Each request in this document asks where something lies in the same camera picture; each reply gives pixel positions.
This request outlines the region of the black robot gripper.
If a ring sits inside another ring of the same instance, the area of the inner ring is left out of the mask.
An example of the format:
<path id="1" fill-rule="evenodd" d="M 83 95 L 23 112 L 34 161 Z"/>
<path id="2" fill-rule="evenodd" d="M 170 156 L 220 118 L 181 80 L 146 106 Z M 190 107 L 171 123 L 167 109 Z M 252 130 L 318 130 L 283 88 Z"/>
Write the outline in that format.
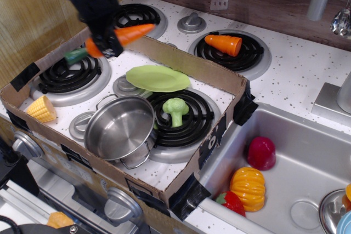
<path id="1" fill-rule="evenodd" d="M 114 32 L 113 18 L 120 7 L 118 0 L 70 0 L 79 13 L 80 20 L 87 24 L 93 43 L 107 58 L 119 56 L 122 45 Z"/>

